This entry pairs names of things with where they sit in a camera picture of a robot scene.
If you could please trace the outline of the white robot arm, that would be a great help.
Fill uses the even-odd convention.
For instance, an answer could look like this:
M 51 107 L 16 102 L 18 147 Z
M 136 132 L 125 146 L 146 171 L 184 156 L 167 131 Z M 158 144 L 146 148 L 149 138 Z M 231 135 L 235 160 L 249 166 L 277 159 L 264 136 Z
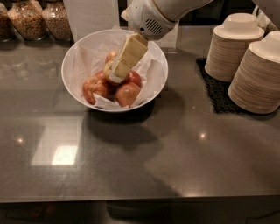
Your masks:
M 213 0 L 131 0 L 122 12 L 133 31 L 118 49 L 117 55 L 104 73 L 115 83 L 121 83 L 129 71 L 148 51 L 148 42 L 160 40 L 187 13 Z

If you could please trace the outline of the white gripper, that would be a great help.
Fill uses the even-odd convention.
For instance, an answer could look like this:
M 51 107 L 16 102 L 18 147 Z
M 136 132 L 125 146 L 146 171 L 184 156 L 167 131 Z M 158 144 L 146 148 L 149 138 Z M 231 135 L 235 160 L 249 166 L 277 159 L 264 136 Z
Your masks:
M 129 71 L 148 51 L 148 40 L 160 40 L 176 25 L 160 9 L 156 0 L 132 0 L 121 17 L 136 33 L 121 41 L 117 55 L 112 61 L 109 78 L 120 84 Z

